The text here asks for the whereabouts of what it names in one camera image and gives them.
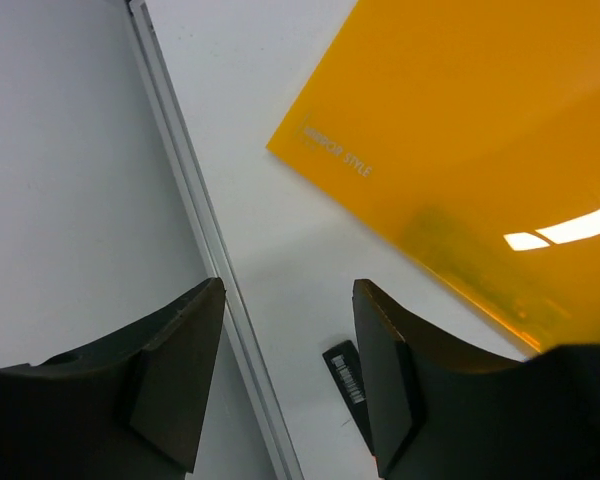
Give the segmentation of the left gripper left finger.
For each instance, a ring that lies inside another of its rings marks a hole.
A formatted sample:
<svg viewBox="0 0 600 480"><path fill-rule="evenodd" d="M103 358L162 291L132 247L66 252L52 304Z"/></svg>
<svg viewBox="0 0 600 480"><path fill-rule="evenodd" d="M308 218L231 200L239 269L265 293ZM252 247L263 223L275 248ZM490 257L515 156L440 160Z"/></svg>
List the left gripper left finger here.
<svg viewBox="0 0 600 480"><path fill-rule="evenodd" d="M0 368L0 479L182 479L195 466L225 310L209 278L38 365Z"/></svg>

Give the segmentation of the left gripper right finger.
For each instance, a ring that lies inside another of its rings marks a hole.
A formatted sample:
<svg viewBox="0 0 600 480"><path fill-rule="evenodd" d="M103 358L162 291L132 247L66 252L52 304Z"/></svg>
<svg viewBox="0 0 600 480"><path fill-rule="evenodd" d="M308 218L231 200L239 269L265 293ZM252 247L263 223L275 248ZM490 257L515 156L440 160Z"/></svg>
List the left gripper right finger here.
<svg viewBox="0 0 600 480"><path fill-rule="evenodd" d="M600 479L600 344L512 360L367 279L353 310L381 478Z"/></svg>

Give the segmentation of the black orange highlighter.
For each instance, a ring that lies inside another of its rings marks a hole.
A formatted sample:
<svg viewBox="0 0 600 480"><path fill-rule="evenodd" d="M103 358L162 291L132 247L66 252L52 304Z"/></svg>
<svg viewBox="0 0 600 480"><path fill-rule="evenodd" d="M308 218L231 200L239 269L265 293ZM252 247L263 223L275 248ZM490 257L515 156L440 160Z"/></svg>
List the black orange highlighter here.
<svg viewBox="0 0 600 480"><path fill-rule="evenodd" d="M342 341L323 352L322 358L372 458L377 461L356 346L351 340Z"/></svg>

